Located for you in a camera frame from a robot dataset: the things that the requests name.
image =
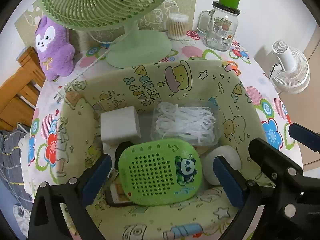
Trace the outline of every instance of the fan stand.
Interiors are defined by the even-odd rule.
[[[117,68],[132,67],[156,63],[169,55],[172,44],[166,33],[154,30],[139,30],[137,21],[124,25],[124,32],[129,33],[122,40],[109,47],[107,62]]]

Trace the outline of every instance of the green plastic case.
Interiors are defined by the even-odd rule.
[[[119,175],[127,197],[138,205],[154,206],[192,197],[202,181],[196,150],[180,139],[131,146],[119,159]]]

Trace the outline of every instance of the wooden chair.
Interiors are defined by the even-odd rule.
[[[18,62],[21,67],[0,87],[0,130],[11,131],[18,122],[31,126],[34,109],[20,96],[36,106],[40,92],[31,81],[40,87],[45,81],[38,55],[32,47],[21,54]]]

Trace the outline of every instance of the white desk fan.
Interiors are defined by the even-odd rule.
[[[272,48],[281,66],[271,74],[274,84],[281,91],[293,94],[305,90],[310,82],[310,68],[306,56],[281,40],[274,42]]]
[[[164,0],[40,0],[45,14],[69,29],[97,31],[124,26],[109,47],[107,61],[119,68],[158,62],[172,45],[165,35],[139,30],[137,20]]]

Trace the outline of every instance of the white cloth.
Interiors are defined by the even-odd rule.
[[[20,139],[18,145],[21,150],[20,163],[22,169],[22,179],[24,183],[24,190],[28,194],[32,195],[31,182],[29,180],[28,170],[28,150],[29,150],[29,137],[30,133],[27,133],[22,139]]]
[[[26,210],[20,204],[13,206],[13,214],[16,218],[18,226],[25,237],[28,237],[29,223],[30,223],[30,212]]]

